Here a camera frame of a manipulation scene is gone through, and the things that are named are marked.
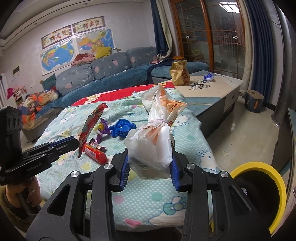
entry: yellow ring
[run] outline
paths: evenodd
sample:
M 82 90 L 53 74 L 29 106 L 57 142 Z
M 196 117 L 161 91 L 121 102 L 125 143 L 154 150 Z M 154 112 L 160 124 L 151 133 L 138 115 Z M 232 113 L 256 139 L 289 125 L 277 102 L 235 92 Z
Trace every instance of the yellow ring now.
M 279 225 L 285 211 L 286 202 L 287 202 L 287 193 L 286 186 L 281 175 L 275 170 L 272 166 L 258 161 L 248 162 L 233 170 L 230 175 L 234 179 L 236 176 L 247 172 L 247 171 L 261 171 L 269 175 L 277 185 L 279 190 L 279 209 L 276 214 L 276 218 L 269 227 L 269 231 L 272 234 L 276 227 Z

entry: white plastic bag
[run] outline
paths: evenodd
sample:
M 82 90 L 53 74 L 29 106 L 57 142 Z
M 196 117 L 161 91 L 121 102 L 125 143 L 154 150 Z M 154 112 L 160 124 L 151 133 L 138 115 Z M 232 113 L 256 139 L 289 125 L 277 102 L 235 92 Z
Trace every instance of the white plastic bag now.
M 142 103 L 149 115 L 148 123 L 128 133 L 124 141 L 128 163 L 141 179 L 169 178 L 173 137 L 170 126 L 187 104 L 172 99 L 162 85 L 144 92 Z

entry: world map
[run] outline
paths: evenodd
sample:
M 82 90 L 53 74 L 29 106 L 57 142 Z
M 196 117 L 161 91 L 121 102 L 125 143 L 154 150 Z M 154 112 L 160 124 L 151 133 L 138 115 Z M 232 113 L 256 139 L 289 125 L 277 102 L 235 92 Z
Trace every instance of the world map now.
M 40 55 L 43 72 L 52 72 L 67 66 L 74 57 L 73 42 L 69 41 L 63 45 L 56 45 Z
M 83 34 L 76 38 L 78 52 L 96 54 L 97 47 L 115 48 L 111 29 L 102 29 Z

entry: ceiling molding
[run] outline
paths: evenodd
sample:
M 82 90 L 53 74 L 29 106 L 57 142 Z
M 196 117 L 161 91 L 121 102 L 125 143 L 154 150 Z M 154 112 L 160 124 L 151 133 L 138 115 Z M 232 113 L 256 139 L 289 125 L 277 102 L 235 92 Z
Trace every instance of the ceiling molding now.
M 33 28 L 40 24 L 57 17 L 66 12 L 73 11 L 78 8 L 89 7 L 92 5 L 103 4 L 103 3 L 115 3 L 115 2 L 144 2 L 145 0 L 70 0 L 59 5 L 56 5 L 38 15 L 31 18 L 20 27 L 18 27 L 12 34 L 6 39 L 0 39 L 0 56 L 20 37 L 25 35 Z

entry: metal screw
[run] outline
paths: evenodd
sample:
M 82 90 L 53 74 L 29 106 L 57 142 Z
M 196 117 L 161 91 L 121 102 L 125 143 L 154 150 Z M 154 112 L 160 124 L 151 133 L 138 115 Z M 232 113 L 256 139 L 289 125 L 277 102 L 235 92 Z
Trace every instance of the metal screw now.
M 226 172 L 226 171 L 221 171 L 221 172 L 220 172 L 220 175 L 221 175 L 222 177 L 228 177 L 228 176 L 229 176 L 228 172 Z
M 194 165 L 193 163 L 188 163 L 188 164 L 186 165 L 186 167 L 187 167 L 188 169 L 194 169 L 194 168 L 195 168 L 195 165 Z
M 113 167 L 112 163 L 107 163 L 107 164 L 104 165 L 105 169 L 111 169 L 112 167 Z
M 78 175 L 79 175 L 79 172 L 77 172 L 77 171 L 73 171 L 71 173 L 71 177 L 78 177 Z

